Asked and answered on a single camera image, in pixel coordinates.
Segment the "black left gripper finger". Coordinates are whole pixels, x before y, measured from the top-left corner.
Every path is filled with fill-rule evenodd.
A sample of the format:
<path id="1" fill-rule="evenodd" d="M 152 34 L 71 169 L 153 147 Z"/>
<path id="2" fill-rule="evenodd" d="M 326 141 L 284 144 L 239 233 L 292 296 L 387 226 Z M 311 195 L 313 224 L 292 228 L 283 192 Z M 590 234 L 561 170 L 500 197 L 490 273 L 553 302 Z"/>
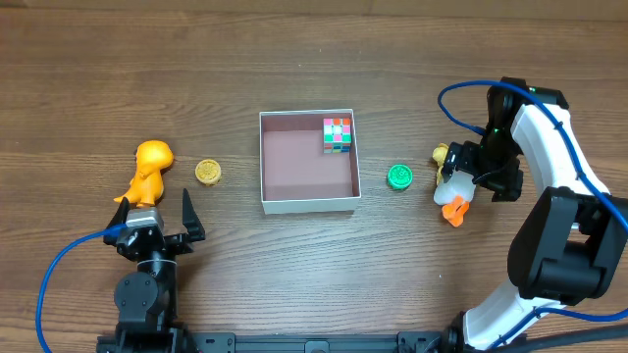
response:
<path id="1" fill-rule="evenodd" d="M 129 214 L 130 209 L 131 209 L 131 203 L 126 197 L 124 197 L 119 204 L 117 212 L 115 213 L 114 217 L 109 223 L 109 227 L 124 225 L 127 221 L 127 216 Z"/>
<path id="2" fill-rule="evenodd" d="M 204 240 L 205 229 L 193 208 L 189 192 L 186 188 L 183 190 L 182 205 L 182 222 L 189 235 L 190 241 L 196 242 Z"/>

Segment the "white and yellow duck toy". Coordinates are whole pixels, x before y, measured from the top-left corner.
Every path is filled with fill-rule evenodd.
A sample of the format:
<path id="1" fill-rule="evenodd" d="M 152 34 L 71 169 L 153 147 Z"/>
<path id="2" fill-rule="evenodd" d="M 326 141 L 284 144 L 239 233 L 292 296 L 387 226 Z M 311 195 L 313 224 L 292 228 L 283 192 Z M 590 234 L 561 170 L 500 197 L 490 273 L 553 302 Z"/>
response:
<path id="1" fill-rule="evenodd" d="M 444 143 L 440 143 L 433 151 L 432 158 L 438 165 L 434 201 L 442 207 L 444 219 L 453 227 L 459 227 L 473 200 L 476 185 L 471 175 L 458 171 L 454 171 L 449 180 L 445 181 L 442 171 L 447 152 L 448 146 Z"/>

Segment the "white box pink inside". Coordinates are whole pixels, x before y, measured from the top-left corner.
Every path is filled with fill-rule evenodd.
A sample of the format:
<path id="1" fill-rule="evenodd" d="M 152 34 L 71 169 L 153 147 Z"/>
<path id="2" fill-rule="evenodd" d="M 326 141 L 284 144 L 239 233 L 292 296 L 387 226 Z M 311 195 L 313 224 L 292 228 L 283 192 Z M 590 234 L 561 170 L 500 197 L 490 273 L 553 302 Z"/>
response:
<path id="1" fill-rule="evenodd" d="M 325 153 L 323 120 L 352 120 L 348 153 Z M 259 114 L 261 203 L 265 214 L 353 212 L 361 200 L 351 109 Z"/>

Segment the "colourful puzzle cube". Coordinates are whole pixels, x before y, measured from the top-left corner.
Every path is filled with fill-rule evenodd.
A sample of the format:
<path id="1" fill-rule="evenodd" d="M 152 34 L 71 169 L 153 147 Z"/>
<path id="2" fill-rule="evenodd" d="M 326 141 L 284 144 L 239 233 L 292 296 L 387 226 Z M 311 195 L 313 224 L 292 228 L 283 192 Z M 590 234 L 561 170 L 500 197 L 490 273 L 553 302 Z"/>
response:
<path id="1" fill-rule="evenodd" d="M 326 118 L 323 120 L 325 153 L 348 153 L 352 144 L 352 120 Z"/>

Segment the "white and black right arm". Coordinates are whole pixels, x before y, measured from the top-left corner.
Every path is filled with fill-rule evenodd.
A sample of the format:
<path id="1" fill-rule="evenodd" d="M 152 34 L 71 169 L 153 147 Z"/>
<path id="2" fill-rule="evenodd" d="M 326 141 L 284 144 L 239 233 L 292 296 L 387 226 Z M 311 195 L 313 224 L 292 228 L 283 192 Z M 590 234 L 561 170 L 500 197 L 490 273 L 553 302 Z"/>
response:
<path id="1" fill-rule="evenodd" d="M 523 177 L 538 199 L 514 236 L 507 279 L 442 333 L 442 352 L 531 352 L 623 338 L 627 315 L 587 314 L 585 330 L 528 339 L 548 315 L 575 318 L 576 306 L 603 296 L 627 242 L 627 202 L 596 177 L 572 131 L 562 92 L 519 78 L 490 80 L 480 141 L 440 145 L 434 200 L 460 226 L 477 188 L 495 201 L 518 199 Z"/>

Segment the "yellow round cap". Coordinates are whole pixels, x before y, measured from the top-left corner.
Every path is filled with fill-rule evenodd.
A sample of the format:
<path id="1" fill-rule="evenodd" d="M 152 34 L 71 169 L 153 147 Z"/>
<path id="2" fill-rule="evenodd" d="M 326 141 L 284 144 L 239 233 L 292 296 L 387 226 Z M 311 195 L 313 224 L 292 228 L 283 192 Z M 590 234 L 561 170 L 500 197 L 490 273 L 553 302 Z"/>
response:
<path id="1" fill-rule="evenodd" d="M 215 160 L 205 159 L 196 165 L 194 174 L 199 182 L 211 186 L 221 180 L 222 168 Z"/>

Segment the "orange dinosaur toy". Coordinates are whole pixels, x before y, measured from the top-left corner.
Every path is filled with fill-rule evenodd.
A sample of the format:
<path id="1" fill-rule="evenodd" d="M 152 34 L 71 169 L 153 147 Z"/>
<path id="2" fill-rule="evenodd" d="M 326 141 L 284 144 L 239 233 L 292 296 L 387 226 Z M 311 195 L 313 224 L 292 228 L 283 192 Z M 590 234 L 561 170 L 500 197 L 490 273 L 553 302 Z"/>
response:
<path id="1" fill-rule="evenodd" d="M 166 142 L 148 140 L 138 145 L 135 160 L 129 189 L 114 201 L 121 203 L 126 198 L 138 208 L 153 207 L 164 193 L 162 171 L 172 166 L 174 154 Z"/>

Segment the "green round cap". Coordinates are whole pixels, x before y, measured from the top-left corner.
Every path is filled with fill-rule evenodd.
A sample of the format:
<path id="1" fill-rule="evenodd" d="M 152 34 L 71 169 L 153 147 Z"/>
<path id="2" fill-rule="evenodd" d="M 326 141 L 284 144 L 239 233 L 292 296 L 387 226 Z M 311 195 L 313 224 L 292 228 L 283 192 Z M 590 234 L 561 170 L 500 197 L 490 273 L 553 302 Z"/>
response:
<path id="1" fill-rule="evenodd" d="M 404 164 L 396 164 L 390 167 L 387 174 L 388 185 L 395 190 L 403 190 L 413 181 L 411 169 Z"/>

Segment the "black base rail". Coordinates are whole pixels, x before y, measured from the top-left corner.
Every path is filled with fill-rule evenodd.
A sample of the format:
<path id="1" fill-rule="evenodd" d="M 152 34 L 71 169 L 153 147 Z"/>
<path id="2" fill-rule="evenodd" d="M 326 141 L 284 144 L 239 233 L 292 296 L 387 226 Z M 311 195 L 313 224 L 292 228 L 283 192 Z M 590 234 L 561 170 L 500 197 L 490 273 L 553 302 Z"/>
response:
<path id="1" fill-rule="evenodd" d="M 472 352 L 438 331 L 397 334 L 236 335 L 172 328 L 166 332 L 123 330 L 97 339 L 97 353 L 422 353 Z"/>

